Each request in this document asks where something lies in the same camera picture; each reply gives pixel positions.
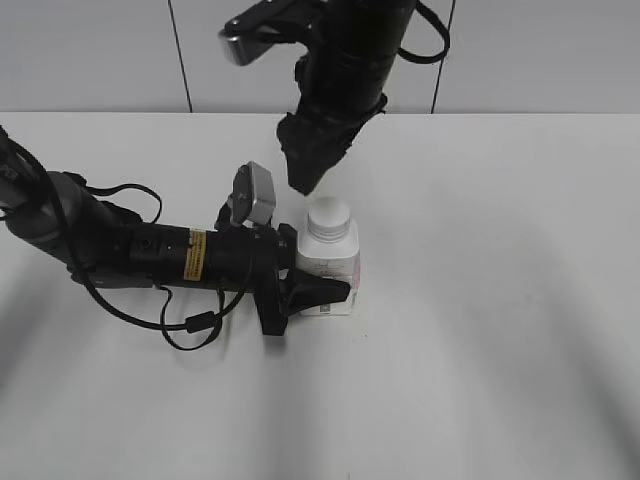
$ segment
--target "plastic bottle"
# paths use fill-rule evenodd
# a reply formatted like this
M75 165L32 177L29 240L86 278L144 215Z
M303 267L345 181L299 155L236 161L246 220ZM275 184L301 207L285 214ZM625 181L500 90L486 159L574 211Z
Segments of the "plastic bottle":
M358 225L343 201L333 197L315 200L298 235L297 267L312 275L351 285L346 302L311 308L306 316L349 315L360 287Z

